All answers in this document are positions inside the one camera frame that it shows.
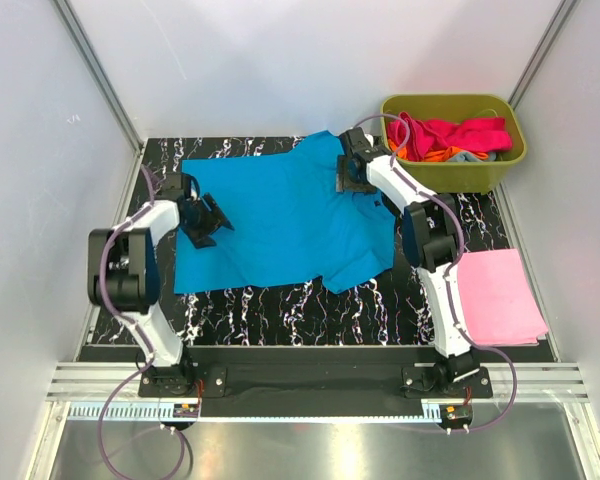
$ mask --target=pink folded cloth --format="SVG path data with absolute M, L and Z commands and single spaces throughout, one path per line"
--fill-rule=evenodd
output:
M 467 331 L 478 345 L 535 344 L 549 331 L 515 249 L 465 253 L 458 289 Z

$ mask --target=gray cloth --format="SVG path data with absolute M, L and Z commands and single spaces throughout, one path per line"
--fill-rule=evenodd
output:
M 460 152 L 456 153 L 447 162 L 463 163 L 463 162 L 493 162 L 496 159 L 496 152 L 489 152 L 489 156 L 486 160 L 480 160 L 471 152 Z

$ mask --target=orange cloth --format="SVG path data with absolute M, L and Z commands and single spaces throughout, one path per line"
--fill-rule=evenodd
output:
M 393 140 L 389 139 L 389 148 L 395 152 L 396 149 L 398 148 L 398 145 L 396 145 L 393 142 Z M 454 155 L 456 155 L 458 153 L 462 153 L 464 151 L 465 151 L 464 149 L 458 148 L 458 147 L 449 147 L 445 150 L 434 150 L 434 151 L 427 152 L 422 161 L 423 162 L 431 162 L 431 163 L 446 162 Z M 475 155 L 476 157 L 478 157 L 480 160 L 486 160 L 487 158 L 489 158 L 488 153 L 484 153 L 484 152 L 471 152 L 471 153 L 473 155 Z M 402 158 L 403 160 L 409 160 L 407 158 L 406 147 L 398 152 L 398 157 Z

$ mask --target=olive green bin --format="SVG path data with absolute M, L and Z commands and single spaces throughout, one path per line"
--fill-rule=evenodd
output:
M 382 105 L 382 113 L 408 112 L 417 120 L 439 118 L 460 123 L 475 117 L 504 117 L 513 148 L 498 153 L 493 162 L 426 163 L 398 159 L 402 167 L 424 186 L 439 193 L 487 193 L 503 179 L 507 171 L 527 153 L 527 144 L 511 106 L 494 95 L 395 95 Z M 388 147 L 387 125 L 382 119 L 382 137 Z

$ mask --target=pile of clothes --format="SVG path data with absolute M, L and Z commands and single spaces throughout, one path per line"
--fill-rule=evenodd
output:
M 492 162 L 498 152 L 513 147 L 502 117 L 471 118 L 457 124 L 445 120 L 415 120 L 402 112 L 411 135 L 398 157 L 410 162 Z M 387 127 L 389 148 L 396 151 L 405 139 L 406 128 L 399 120 Z

